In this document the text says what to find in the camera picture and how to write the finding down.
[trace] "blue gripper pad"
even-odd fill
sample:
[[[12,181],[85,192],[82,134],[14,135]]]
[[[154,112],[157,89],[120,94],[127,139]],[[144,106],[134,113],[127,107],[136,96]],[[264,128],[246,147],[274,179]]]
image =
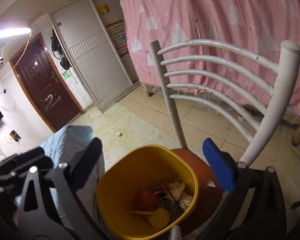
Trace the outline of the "blue gripper pad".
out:
[[[225,153],[222,153],[210,138],[204,140],[202,150],[221,188],[232,193],[234,174],[223,158]]]

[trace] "pink bed curtain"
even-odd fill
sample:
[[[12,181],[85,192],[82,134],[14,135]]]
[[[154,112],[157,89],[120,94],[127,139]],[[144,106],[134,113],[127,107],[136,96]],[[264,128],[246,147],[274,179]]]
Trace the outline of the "pink bed curtain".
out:
[[[300,0],[120,0],[128,49],[141,82],[159,85],[148,43],[159,40],[162,48],[192,39],[233,43],[278,63],[280,43],[292,40],[300,46]],[[190,54],[224,57],[250,69],[274,85],[276,74],[258,64],[220,49],[183,48],[165,54],[165,59]],[[168,66],[179,69],[207,69],[225,76],[252,93],[263,104],[269,95],[245,76],[221,65],[184,62]],[[220,82],[201,76],[177,76],[171,82],[204,84],[222,91],[236,102],[247,101]],[[300,71],[290,101],[300,115]]]

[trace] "fluorescent light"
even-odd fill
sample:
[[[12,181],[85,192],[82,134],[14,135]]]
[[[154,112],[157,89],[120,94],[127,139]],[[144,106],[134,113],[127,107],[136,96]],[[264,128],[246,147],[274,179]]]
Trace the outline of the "fluorescent light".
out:
[[[29,28],[6,29],[6,30],[0,31],[0,38],[16,36],[16,35],[20,35],[20,34],[27,34],[30,32],[31,32],[31,29],[29,29]]]

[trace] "floor tile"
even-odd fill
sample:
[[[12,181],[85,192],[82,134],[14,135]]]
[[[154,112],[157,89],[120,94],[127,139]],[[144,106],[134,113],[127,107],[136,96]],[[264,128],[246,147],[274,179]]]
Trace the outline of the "floor tile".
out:
[[[125,106],[125,108],[127,108],[128,110],[140,117],[143,116],[150,109],[149,107],[139,104],[132,100]]]
[[[297,207],[296,209],[291,209],[293,203],[300,201],[300,196],[283,191],[283,198],[286,207],[287,233],[289,233],[300,218],[300,207]]]
[[[138,147],[157,144],[180,148],[178,140],[149,124],[120,104],[106,110],[91,126],[93,136],[102,140],[106,170]]]
[[[122,105],[122,106],[126,106],[128,103],[130,103],[132,100],[130,98],[124,97],[122,98],[118,104]]]
[[[194,128],[212,134],[220,139],[226,139],[232,128],[232,123],[221,114],[210,114],[207,109],[194,107],[182,119],[182,121]]]
[[[97,106],[94,106],[85,114],[81,115],[77,120],[75,120],[72,125],[91,125],[92,122],[96,121],[102,112]]]
[[[282,137],[274,167],[282,190],[300,195],[300,144],[297,147],[291,145],[294,131],[295,127],[287,124],[282,126]]]
[[[238,162],[242,155],[245,152],[245,149],[240,148],[234,144],[231,144],[227,141],[223,143],[223,145],[220,148],[221,151],[227,152],[231,155],[231,157],[235,160],[235,162]],[[265,170],[268,166],[274,166],[274,162],[263,157],[259,156],[250,166],[252,169],[256,170]]]
[[[190,110],[193,108],[193,106],[188,105],[185,102],[180,102],[180,100],[176,100],[176,105],[177,105],[177,110],[178,110],[180,120],[182,120],[186,116],[186,114],[188,114]],[[162,98],[158,103],[156,103],[152,107],[152,109],[160,113],[169,115],[167,104],[164,98]]]
[[[170,117],[153,109],[150,109],[148,112],[146,112],[142,116],[142,119],[146,120],[150,124],[153,124],[155,127],[166,133],[169,133],[173,129]]]
[[[257,121],[261,122],[262,120],[262,115],[257,115],[257,116],[253,116]],[[240,122],[244,128],[246,128],[252,136],[255,135],[256,131],[253,129],[253,127],[247,122],[247,121],[243,121]],[[243,135],[238,131],[237,128],[232,127],[231,131],[229,132],[229,135],[226,138],[226,141],[229,143],[232,143],[234,145],[237,145],[243,149],[247,149],[247,147],[249,146],[248,141],[243,137]]]
[[[202,152],[202,143],[206,138],[211,138],[213,142],[218,146],[218,148],[221,147],[223,144],[223,140],[208,134],[206,132],[203,132],[197,128],[194,128],[190,125],[187,125],[185,123],[181,123],[183,133],[186,137],[186,141],[189,147],[192,147],[196,149],[199,152]],[[176,132],[173,129],[170,133],[171,136],[177,138]]]
[[[129,93],[127,95],[127,98],[147,107],[153,107],[160,101],[160,99],[162,99],[162,97],[158,95],[152,95],[148,97],[141,86],[137,87],[135,90]]]
[[[254,117],[257,121],[261,122],[262,120],[261,114]],[[252,128],[250,124],[248,124],[247,121],[241,123],[251,133],[252,136],[255,135],[256,131]],[[277,158],[279,143],[281,139],[281,130],[282,130],[282,124],[279,124],[277,130],[274,132],[272,138],[270,139],[270,141],[268,142],[264,150],[261,152],[260,156],[263,156],[271,161],[275,161],[275,159]],[[237,145],[243,149],[247,149],[247,147],[249,146],[248,141],[235,127],[232,127],[229,135],[226,138],[226,141],[234,145]]]
[[[221,151],[227,152],[230,154],[230,156],[235,160],[235,162],[238,162],[241,158],[241,156],[244,154],[245,149],[242,149],[232,143],[229,143],[225,141],[223,145],[220,148]]]

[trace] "yellow bucket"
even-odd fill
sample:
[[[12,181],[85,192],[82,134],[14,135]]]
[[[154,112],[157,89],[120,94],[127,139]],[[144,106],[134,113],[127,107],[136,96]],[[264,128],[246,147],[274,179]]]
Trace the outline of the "yellow bucket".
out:
[[[167,227],[152,227],[145,217],[133,214],[138,192],[155,188],[163,181],[183,181],[185,192],[194,197],[181,216],[172,215]],[[122,158],[100,179],[96,202],[108,228],[126,240],[155,238],[177,225],[194,210],[199,194],[199,182],[192,168],[174,152],[158,145],[137,148]]]

